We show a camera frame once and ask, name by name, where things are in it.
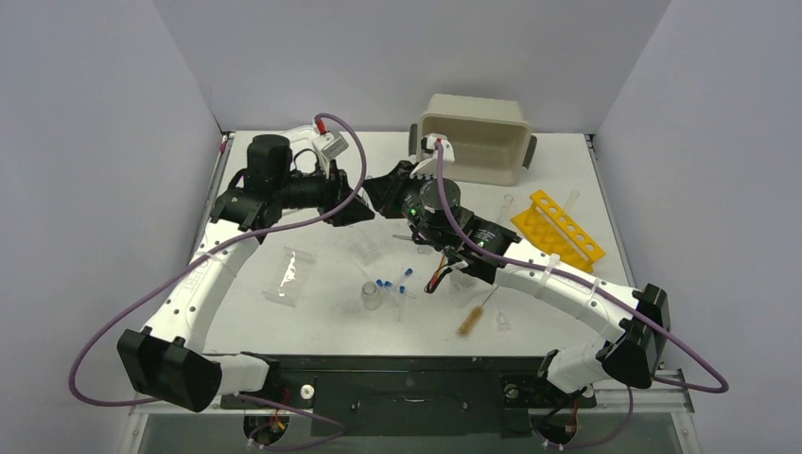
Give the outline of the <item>yellow test tube rack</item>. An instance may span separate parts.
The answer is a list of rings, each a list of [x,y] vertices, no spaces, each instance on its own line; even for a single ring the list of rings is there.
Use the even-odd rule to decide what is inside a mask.
[[[605,250],[545,190],[533,192],[530,200],[527,209],[511,217],[518,232],[540,251],[592,273]]]

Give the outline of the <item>large clear test tube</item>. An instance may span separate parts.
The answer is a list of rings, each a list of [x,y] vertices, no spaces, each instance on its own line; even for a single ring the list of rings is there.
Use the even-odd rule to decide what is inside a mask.
[[[569,213],[572,210],[572,208],[574,207],[577,199],[579,199],[580,196],[581,196],[581,193],[579,191],[572,190],[569,193],[567,199],[565,200],[565,203],[562,205],[563,210],[566,213]]]

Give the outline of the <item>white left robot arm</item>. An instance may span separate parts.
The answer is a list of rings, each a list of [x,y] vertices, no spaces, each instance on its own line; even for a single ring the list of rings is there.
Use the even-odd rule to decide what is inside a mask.
[[[245,392],[260,407],[275,404],[282,380],[270,364],[246,354],[206,356],[211,323],[238,272],[264,242],[266,229],[289,209],[316,209],[333,226],[374,214],[353,192],[336,158],[347,143],[329,132],[312,139],[314,168],[294,167],[291,141],[277,134],[254,137],[247,163],[217,197],[194,258],[198,266],[178,280],[138,331],[117,343],[132,387],[139,393],[200,412],[219,395]]]

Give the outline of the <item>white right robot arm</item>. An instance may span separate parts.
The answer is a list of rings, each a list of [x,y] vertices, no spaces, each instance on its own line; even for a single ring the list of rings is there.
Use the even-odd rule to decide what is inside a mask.
[[[670,330],[663,288],[629,288],[580,271],[462,207],[456,183],[415,178],[412,169],[401,161],[390,173],[365,181],[371,205],[383,218],[404,219],[414,240],[443,252],[453,270],[531,295],[597,333],[586,344],[545,356],[533,379],[541,401],[556,404],[605,379],[637,389],[652,386]]]

